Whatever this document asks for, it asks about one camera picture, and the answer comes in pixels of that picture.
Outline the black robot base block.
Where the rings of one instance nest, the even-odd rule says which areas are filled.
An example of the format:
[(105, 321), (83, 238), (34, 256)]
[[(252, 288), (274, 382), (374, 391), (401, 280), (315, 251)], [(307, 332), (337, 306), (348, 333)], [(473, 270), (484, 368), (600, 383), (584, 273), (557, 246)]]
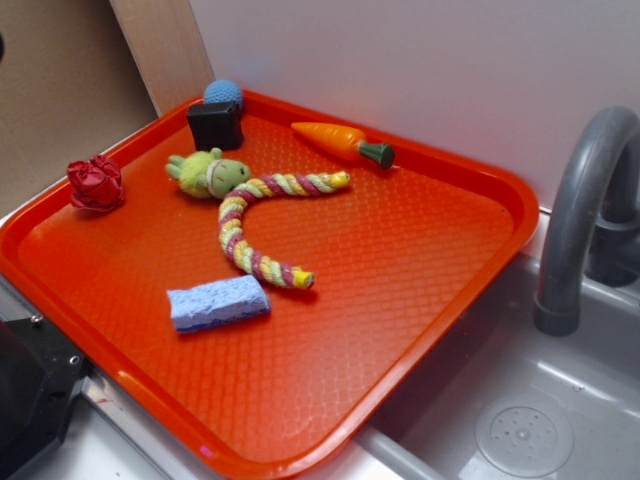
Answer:
[(57, 450), (88, 369), (51, 321), (1, 323), (1, 477), (18, 479)]

